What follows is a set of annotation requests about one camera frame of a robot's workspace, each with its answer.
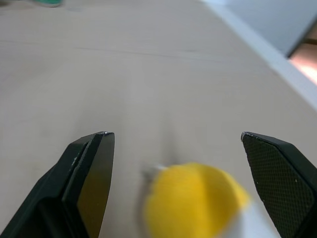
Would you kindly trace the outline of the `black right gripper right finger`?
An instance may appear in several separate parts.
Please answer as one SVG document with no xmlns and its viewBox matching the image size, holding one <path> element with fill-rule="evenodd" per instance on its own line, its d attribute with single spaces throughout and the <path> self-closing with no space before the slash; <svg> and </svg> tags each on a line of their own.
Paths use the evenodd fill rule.
<svg viewBox="0 0 317 238">
<path fill-rule="evenodd" d="M 291 143 L 241 134 L 257 193 L 283 238 L 317 236 L 317 169 Z"/>
</svg>

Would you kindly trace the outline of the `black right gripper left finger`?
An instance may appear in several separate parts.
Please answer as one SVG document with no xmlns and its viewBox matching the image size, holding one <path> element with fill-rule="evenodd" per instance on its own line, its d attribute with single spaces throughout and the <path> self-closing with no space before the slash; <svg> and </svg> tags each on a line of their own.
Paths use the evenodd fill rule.
<svg viewBox="0 0 317 238">
<path fill-rule="evenodd" d="M 2 238 L 97 238 L 109 196 L 115 136 L 101 131 L 70 143 L 34 185 Z"/>
</svg>

